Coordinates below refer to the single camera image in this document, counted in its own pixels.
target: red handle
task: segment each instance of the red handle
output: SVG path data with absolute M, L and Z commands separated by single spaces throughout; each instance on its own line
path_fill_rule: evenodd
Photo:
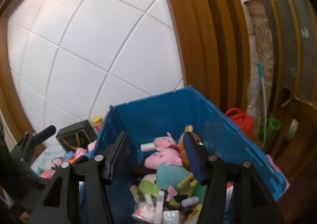
M 238 108 L 231 108 L 230 110 L 228 110 L 225 115 L 228 116 L 231 112 L 237 112 L 237 114 L 241 113 L 241 110 Z

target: pink toy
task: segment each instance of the pink toy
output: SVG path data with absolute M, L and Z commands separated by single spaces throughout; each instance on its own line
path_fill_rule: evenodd
M 165 162 L 168 165 L 182 166 L 182 160 L 180 159 L 180 154 L 172 148 L 165 148 L 162 151 L 153 153 L 151 156 L 147 157 L 144 166 L 150 169 L 158 169 L 158 166 Z
M 92 143 L 90 143 L 87 147 L 88 147 L 88 151 L 92 151 L 93 149 L 95 149 L 97 140 L 93 141 Z
M 176 145 L 175 140 L 172 138 L 171 134 L 167 132 L 168 136 L 157 137 L 154 139 L 154 145 L 156 147 L 162 146 L 164 148 L 169 147 L 170 145 Z
M 83 149 L 83 148 L 78 148 L 78 149 L 76 150 L 76 152 L 75 152 L 75 158 L 78 159 L 80 156 L 86 155 L 86 154 L 87 154 L 87 152 L 86 152 L 85 149 Z

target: brown teddy bear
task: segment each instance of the brown teddy bear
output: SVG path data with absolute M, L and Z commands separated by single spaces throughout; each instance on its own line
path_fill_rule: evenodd
M 193 137 L 195 138 L 196 142 L 197 143 L 201 143 L 200 137 L 197 134 L 193 133 L 193 130 L 194 130 L 194 128 L 193 128 L 192 125 L 187 125 L 185 127 L 185 132 L 191 132 L 193 134 Z M 186 156 L 186 153 L 185 153 L 185 150 L 184 150 L 184 146 L 183 146 L 183 135 L 184 135 L 184 133 L 180 136 L 180 140 L 179 140 L 179 144 L 178 144 L 179 149 L 180 149 L 180 158 L 182 159 L 183 167 L 185 169 L 187 169 L 188 171 L 191 171 L 191 169 L 189 167 L 188 159 L 187 159 L 187 156 Z

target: white bottle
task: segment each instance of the white bottle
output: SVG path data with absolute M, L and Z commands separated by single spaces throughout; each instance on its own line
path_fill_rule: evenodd
M 199 203 L 199 198 L 197 196 L 193 196 L 193 197 L 190 197 L 190 198 L 183 200 L 182 206 L 188 207 L 188 206 L 192 206 L 192 205 L 198 204 L 198 203 Z

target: metal screw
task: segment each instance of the metal screw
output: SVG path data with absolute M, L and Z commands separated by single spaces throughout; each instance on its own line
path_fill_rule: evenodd
M 251 162 L 245 161 L 245 162 L 243 162 L 243 166 L 246 168 L 249 168 L 252 166 L 252 164 L 251 164 Z
M 69 162 L 63 162 L 61 164 L 61 167 L 64 169 L 64 168 L 67 168 L 69 166 Z
M 208 156 L 208 159 L 210 160 L 210 161 L 212 161 L 212 162 L 215 162 L 216 160 L 218 160 L 218 157 L 216 156 L 216 155 L 209 155 Z
M 95 156 L 95 161 L 100 162 L 102 160 L 103 160 L 103 156 L 102 155 Z

